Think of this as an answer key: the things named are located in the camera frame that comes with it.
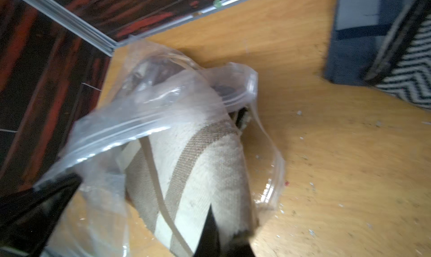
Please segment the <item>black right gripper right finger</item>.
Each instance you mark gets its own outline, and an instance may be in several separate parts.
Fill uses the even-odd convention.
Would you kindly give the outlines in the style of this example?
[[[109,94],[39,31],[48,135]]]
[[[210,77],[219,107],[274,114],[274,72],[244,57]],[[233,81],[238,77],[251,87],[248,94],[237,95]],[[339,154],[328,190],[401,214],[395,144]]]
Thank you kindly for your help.
[[[235,234],[227,245],[222,246],[220,232],[210,207],[194,257],[255,257],[255,253],[251,248],[248,232]]]

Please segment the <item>black white herringbone scarf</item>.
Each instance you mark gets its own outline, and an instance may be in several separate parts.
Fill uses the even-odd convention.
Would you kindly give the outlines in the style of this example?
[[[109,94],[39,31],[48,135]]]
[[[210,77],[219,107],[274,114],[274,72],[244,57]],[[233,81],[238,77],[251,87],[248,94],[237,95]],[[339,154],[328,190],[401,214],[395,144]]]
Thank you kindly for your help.
[[[431,0],[411,0],[403,8],[363,80],[411,105],[431,109]]]

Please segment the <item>cream tan striped scarf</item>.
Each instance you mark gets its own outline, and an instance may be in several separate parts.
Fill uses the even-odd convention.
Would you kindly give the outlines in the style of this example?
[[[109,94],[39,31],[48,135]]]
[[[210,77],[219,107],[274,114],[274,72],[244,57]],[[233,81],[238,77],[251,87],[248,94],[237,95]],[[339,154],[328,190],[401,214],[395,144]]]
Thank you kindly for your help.
[[[178,257],[192,256],[212,207],[222,246],[258,226],[240,135],[228,114],[181,124],[121,147],[128,199]]]

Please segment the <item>blue grey striped scarf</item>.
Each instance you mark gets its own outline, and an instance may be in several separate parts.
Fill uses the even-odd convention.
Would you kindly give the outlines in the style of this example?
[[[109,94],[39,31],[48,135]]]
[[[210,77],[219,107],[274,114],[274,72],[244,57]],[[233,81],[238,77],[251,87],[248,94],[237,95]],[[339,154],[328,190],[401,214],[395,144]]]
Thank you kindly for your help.
[[[337,0],[324,78],[364,86],[392,25],[413,0]]]

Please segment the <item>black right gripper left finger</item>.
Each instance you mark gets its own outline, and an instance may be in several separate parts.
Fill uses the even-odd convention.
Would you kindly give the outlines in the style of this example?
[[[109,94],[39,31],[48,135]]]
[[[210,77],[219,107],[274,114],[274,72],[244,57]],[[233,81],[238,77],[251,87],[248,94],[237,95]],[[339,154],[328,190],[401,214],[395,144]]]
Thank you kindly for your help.
[[[82,181],[72,173],[2,197],[1,256],[41,256]]]

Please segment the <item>clear plastic vacuum bag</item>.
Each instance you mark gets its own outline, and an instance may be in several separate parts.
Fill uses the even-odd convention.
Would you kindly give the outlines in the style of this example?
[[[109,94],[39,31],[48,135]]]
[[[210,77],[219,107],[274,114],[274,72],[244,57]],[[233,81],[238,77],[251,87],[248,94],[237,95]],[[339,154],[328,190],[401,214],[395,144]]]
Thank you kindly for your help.
[[[138,238],[140,229],[154,234],[128,199],[126,175],[116,161],[121,147],[174,126],[224,114],[239,131],[258,219],[251,245],[278,206],[285,173],[285,161],[260,122],[257,95],[258,73],[247,65],[203,68],[172,48],[136,42],[105,104],[74,124],[60,159],[37,182],[38,186],[70,173],[83,180],[46,253],[54,257],[137,256],[145,243]]]

